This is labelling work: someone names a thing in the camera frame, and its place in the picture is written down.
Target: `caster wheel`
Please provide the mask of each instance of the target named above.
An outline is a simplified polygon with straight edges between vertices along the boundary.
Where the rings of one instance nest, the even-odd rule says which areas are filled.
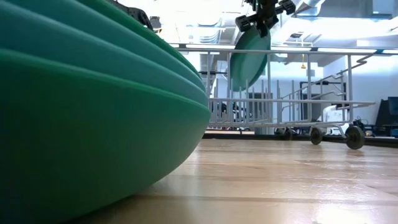
[[[286,141],[293,140],[293,131],[290,128],[286,128],[286,131],[284,134],[284,140],[286,140]]]
[[[346,130],[346,144],[350,149],[360,149],[365,143],[365,135],[361,128],[351,126]]]
[[[311,142],[314,145],[319,145],[322,142],[323,134],[321,129],[319,128],[312,128],[311,132]]]

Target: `wooden floor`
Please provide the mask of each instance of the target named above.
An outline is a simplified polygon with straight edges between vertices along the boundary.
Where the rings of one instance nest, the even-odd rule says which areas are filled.
[[[398,149],[202,140],[152,187],[77,223],[398,223]]]

